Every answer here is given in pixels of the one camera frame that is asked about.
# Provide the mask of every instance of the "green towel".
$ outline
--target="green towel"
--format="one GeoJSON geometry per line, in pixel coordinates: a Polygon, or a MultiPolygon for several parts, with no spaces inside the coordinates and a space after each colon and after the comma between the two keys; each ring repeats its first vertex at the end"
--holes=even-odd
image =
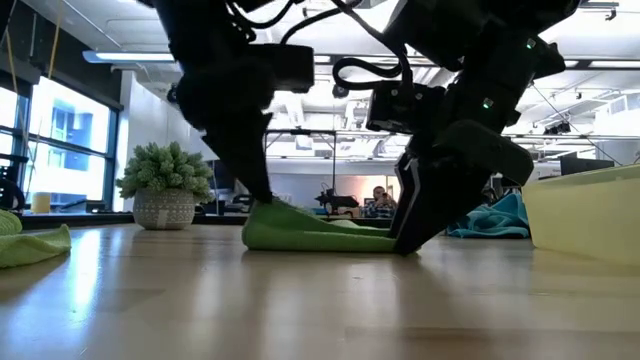
{"type": "Polygon", "coordinates": [[[0,268],[33,264],[71,250],[69,227],[26,235],[17,216],[0,210],[0,268]]]}
{"type": "Polygon", "coordinates": [[[329,223],[276,199],[254,205],[242,242],[250,250],[392,252],[388,232],[345,220],[329,223]]]}

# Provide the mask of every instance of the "green light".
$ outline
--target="green light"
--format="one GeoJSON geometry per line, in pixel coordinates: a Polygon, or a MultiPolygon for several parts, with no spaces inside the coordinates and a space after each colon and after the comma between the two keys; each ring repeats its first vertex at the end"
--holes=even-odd
{"type": "Polygon", "coordinates": [[[482,107],[485,109],[490,109],[493,106],[493,100],[486,98],[482,102],[482,107]]]}

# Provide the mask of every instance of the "person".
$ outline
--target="person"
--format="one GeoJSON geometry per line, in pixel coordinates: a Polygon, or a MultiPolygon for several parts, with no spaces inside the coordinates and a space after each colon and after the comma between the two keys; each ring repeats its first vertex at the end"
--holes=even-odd
{"type": "Polygon", "coordinates": [[[371,219],[389,219],[396,213],[398,204],[382,186],[373,189],[373,201],[364,207],[364,217],[371,219]]]}

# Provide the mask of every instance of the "yellow bin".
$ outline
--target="yellow bin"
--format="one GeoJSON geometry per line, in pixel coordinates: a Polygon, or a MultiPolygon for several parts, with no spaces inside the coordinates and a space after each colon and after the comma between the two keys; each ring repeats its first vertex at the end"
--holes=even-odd
{"type": "Polygon", "coordinates": [[[523,198],[536,247],[640,265],[640,165],[532,183],[523,198]]]}

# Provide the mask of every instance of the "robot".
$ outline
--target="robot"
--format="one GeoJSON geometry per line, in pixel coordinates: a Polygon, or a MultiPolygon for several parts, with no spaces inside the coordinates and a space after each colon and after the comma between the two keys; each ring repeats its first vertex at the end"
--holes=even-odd
{"type": "MultiPolygon", "coordinates": [[[[184,76],[175,98],[185,119],[230,171],[262,203],[272,202],[262,136],[276,90],[304,93],[314,84],[313,49],[253,44],[253,29],[276,24],[303,0],[290,0],[272,21],[254,23],[250,13],[272,0],[139,0],[154,7],[184,76]]],[[[396,173],[402,185],[389,237],[407,255],[482,202],[492,173],[519,184],[528,179],[529,153],[501,137],[520,114],[518,101],[531,83],[565,70],[556,44],[538,34],[571,16],[581,0],[400,0],[380,33],[353,11],[361,0],[331,0],[336,9],[297,29],[340,12],[398,57],[383,69],[359,59],[334,65],[336,85],[371,89],[366,127],[411,135],[396,173]],[[446,89],[414,84],[405,46],[436,65],[458,72],[446,89]],[[351,83],[340,69],[358,66],[381,78],[351,83]]]]}

